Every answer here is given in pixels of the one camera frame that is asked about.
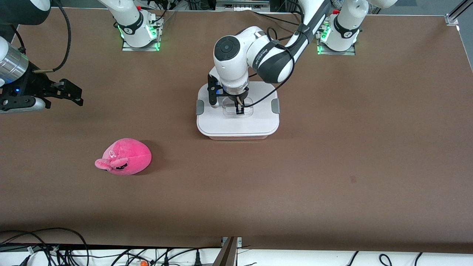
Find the metal cylinder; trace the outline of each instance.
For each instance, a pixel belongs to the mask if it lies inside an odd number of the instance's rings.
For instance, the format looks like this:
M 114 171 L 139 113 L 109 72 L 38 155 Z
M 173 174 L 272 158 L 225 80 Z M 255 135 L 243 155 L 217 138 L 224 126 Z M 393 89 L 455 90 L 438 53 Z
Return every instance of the metal cylinder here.
M 22 54 L 3 38 L 0 38 L 0 46 L 2 49 L 7 50 L 5 56 L 0 61 L 0 79 L 4 80 L 5 84 L 12 83 L 23 76 L 28 68 L 29 61 L 26 55 Z

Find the mounting plate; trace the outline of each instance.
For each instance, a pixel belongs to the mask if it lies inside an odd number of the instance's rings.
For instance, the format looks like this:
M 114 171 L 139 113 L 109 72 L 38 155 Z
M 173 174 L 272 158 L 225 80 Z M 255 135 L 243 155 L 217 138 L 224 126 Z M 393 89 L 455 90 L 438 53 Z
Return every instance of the mounting plate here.
M 153 27 L 156 27 L 155 29 L 151 30 L 151 33 L 156 34 L 156 39 L 152 40 L 148 45 L 143 46 L 143 47 L 132 47 L 129 46 L 126 41 L 123 41 L 122 44 L 122 51 L 143 51 L 143 52 L 156 52 L 159 51 L 161 48 L 161 36 L 163 33 L 163 24 L 164 24 L 164 18 L 160 18 L 155 24 L 153 24 Z

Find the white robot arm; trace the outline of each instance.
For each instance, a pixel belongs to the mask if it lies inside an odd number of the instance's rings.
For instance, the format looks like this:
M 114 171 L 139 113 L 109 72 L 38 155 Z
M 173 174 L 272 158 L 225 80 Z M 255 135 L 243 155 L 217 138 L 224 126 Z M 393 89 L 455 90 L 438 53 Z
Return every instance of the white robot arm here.
M 397 0 L 345 0 L 339 14 L 330 16 L 330 29 L 322 38 L 330 49 L 346 51 L 356 42 L 361 22 L 368 14 L 369 4 L 386 9 Z
M 143 47 L 156 39 L 156 15 L 138 10 L 133 0 L 98 0 L 112 13 L 123 39 L 132 47 Z
M 245 97 L 249 83 L 248 67 L 266 83 L 281 83 L 288 78 L 305 48 L 314 39 L 330 8 L 329 0 L 299 0 L 304 20 L 285 46 L 271 40 L 259 27 L 250 27 L 236 35 L 217 41 L 214 48 L 215 67 L 209 74 L 209 85 L 215 78 L 224 91 Z M 216 98 L 209 98 L 212 106 Z

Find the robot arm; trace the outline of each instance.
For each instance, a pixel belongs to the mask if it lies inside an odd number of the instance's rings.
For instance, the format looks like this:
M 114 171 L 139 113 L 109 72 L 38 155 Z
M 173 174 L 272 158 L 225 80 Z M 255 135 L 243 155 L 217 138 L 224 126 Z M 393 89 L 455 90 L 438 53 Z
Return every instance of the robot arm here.
M 0 0 L 0 24 L 39 25 L 50 11 L 50 0 Z M 12 44 L 0 37 L 0 114 L 50 108 L 48 97 L 82 106 L 82 89 L 66 79 L 51 81 Z
M 386 9 L 396 2 L 397 0 L 345 0 L 340 13 L 330 16 L 330 28 L 321 41 L 334 51 L 348 50 L 356 42 L 359 27 L 368 14 L 369 3 Z
M 138 10 L 133 0 L 98 0 L 112 13 L 123 39 L 132 47 L 143 47 L 156 39 L 156 15 Z
M 210 75 L 217 78 L 223 89 L 239 95 L 248 85 L 248 67 L 267 83 L 281 83 L 292 71 L 314 34 L 323 23 L 330 8 L 329 0 L 299 0 L 304 21 L 285 45 L 270 40 L 259 27 L 250 27 L 235 36 L 225 36 L 214 48 L 215 68 Z

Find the metal frame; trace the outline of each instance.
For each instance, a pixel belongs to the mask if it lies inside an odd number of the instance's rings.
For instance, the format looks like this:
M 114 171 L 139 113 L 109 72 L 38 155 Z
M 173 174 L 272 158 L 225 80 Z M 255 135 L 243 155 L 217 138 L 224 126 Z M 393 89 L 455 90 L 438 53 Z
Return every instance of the metal frame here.
M 212 266 L 235 266 L 238 242 L 238 237 L 227 238 Z
M 445 15 L 445 22 L 448 26 L 458 25 L 458 17 L 473 5 L 473 0 L 463 0 L 450 13 Z

